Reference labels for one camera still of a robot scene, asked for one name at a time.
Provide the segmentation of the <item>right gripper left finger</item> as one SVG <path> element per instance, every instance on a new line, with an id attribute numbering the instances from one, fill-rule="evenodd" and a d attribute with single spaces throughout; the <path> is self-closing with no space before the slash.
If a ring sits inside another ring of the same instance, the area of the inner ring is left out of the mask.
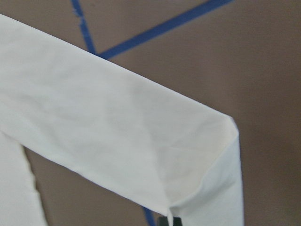
<path id="1" fill-rule="evenodd" d="M 167 226 L 167 217 L 158 217 L 158 226 Z"/>

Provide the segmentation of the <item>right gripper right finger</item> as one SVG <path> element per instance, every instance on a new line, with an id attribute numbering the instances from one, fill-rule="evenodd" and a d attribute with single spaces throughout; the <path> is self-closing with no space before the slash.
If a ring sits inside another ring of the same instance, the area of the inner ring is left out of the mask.
<path id="1" fill-rule="evenodd" d="M 182 220 L 180 217 L 173 217 L 173 226 L 182 226 Z"/>

